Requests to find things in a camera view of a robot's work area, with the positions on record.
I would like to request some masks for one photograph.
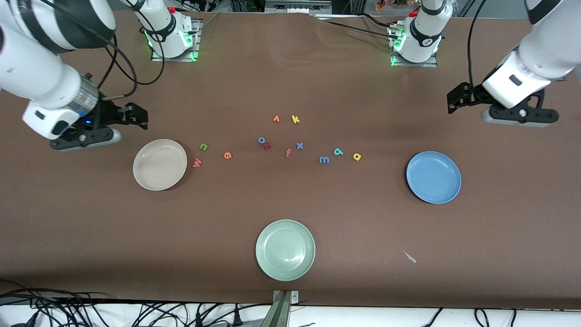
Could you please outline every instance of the mounting plate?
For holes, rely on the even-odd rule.
[[[277,300],[278,293],[281,291],[276,290],[272,293],[272,302]],[[297,304],[299,303],[299,291],[290,291],[290,303]]]

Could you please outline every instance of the brown table surface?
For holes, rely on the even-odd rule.
[[[137,18],[116,17],[120,47],[150,80],[160,63]],[[51,150],[20,119],[27,101],[2,92],[0,276],[113,298],[260,303],[292,289],[308,304],[579,308],[581,88],[574,78],[547,87],[561,118],[545,129],[485,124],[484,106],[448,115],[447,92],[468,78],[469,24],[450,21],[429,69],[391,67],[385,39],[307,15],[222,14],[197,62],[168,63],[117,101],[148,110],[148,131],[120,126],[120,143],[72,153]],[[529,31],[524,20],[478,20],[476,81]],[[64,59],[95,81],[109,64],[102,49]],[[114,69],[102,91],[130,86]],[[153,192],[131,169],[158,138],[182,144],[190,167]],[[296,142],[304,150],[286,158]],[[426,150],[460,168],[448,204],[408,188],[406,165]],[[256,262],[256,239],[277,219],[315,238],[315,262],[293,282]]]

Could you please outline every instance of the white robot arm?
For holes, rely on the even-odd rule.
[[[581,1],[526,0],[533,30],[510,50],[478,86],[461,83],[448,93],[448,112],[492,104],[482,118],[489,123],[544,127],[558,120],[544,109],[544,88],[581,63]],[[537,98],[536,106],[529,100]]]
[[[409,62],[427,61],[437,51],[452,11],[450,0],[423,0],[418,15],[403,20],[406,32],[393,49]]]
[[[191,47],[182,33],[187,19],[170,13],[163,0],[121,1],[126,5],[131,1],[130,6],[139,10],[138,17],[154,39],[153,50],[161,57],[172,58]],[[50,3],[106,40],[115,32],[107,0]],[[147,129],[147,111],[133,103],[121,108],[103,100],[88,78],[60,60],[58,54],[107,43],[53,6],[43,0],[0,0],[0,89],[30,100],[24,122],[61,151],[118,142],[119,131],[107,125]]]
[[[153,51],[162,58],[175,58],[191,48],[192,19],[180,12],[170,12],[163,0],[120,0],[135,11],[144,26]]]

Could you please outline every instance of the blue plate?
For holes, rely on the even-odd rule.
[[[420,152],[407,165],[407,183],[418,198],[434,204],[452,201],[460,192],[458,166],[446,155]]]

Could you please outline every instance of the white plate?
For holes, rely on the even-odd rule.
[[[142,187],[161,191],[179,182],[187,167],[184,148],[176,141],[161,139],[147,143],[137,153],[133,176]]]
[[[256,241],[256,260],[269,277],[289,282],[302,277],[315,260],[315,240],[300,222],[283,219],[266,226]]]

